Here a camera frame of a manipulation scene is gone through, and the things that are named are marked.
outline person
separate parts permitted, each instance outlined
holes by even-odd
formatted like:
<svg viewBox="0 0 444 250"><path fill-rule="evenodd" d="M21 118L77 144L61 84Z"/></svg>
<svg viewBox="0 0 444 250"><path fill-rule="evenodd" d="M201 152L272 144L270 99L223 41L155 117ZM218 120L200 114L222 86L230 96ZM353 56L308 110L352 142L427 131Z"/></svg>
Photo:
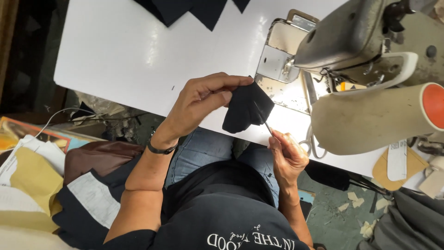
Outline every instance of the person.
<svg viewBox="0 0 444 250"><path fill-rule="evenodd" d="M252 82L216 73L186 83L126 181L104 249L313 249L297 191L309 159L292 136L272 130L270 149L251 143L234 160L233 137L198 127Z"/></svg>

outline white tabletop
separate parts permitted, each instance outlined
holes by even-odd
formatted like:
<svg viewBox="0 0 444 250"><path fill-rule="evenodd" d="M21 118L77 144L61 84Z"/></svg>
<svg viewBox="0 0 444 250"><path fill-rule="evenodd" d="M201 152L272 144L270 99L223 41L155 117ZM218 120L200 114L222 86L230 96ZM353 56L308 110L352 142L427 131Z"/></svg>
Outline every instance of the white tabletop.
<svg viewBox="0 0 444 250"><path fill-rule="evenodd" d="M254 76L274 19L285 19L293 8L322 19L344 2L251 0L241 14L228 0L211 32L189 12L166 28L133 0L70 0L54 80L66 88L166 116L188 79L221 71ZM228 134L222 130L226 111L212 112L200 126ZM302 141L310 118L276 105L268 123ZM233 136L267 145L270 133L265 126L252 125ZM371 177L383 151L329 153L320 161ZM421 175L406 186L415 188Z"/></svg>

